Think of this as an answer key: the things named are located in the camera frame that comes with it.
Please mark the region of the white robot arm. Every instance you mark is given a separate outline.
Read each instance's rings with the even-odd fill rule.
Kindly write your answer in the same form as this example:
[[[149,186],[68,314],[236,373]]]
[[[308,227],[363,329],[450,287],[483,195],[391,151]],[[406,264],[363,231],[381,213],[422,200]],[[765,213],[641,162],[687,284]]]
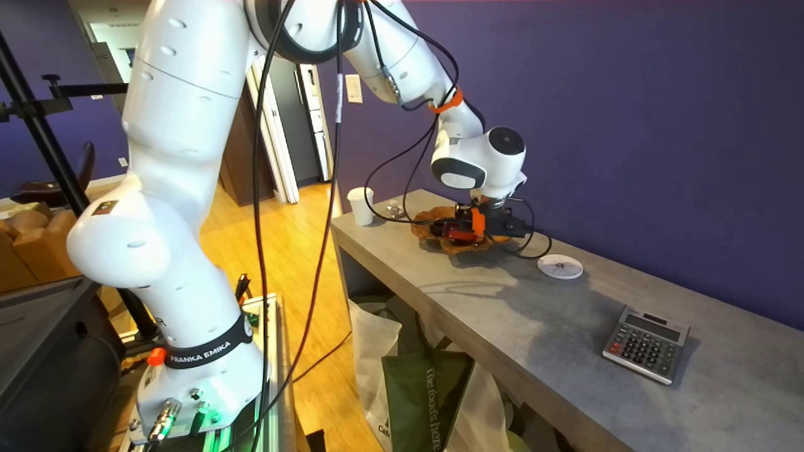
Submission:
[[[500,203],[524,181],[522,138],[483,124],[402,0],[150,0],[122,105],[128,173],[68,233],[77,271],[132,292],[165,343],[136,392],[136,447],[221,432],[264,392],[265,358],[199,247],[254,50],[341,56],[380,102],[426,103],[450,190]]]

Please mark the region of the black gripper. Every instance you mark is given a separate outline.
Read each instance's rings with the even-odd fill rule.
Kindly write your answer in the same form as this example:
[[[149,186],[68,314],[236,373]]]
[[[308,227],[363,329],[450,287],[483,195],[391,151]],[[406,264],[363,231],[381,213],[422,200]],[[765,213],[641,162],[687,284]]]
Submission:
[[[450,221],[455,245],[480,245],[483,240],[522,240],[530,227],[508,207],[491,202],[471,202],[460,207]]]

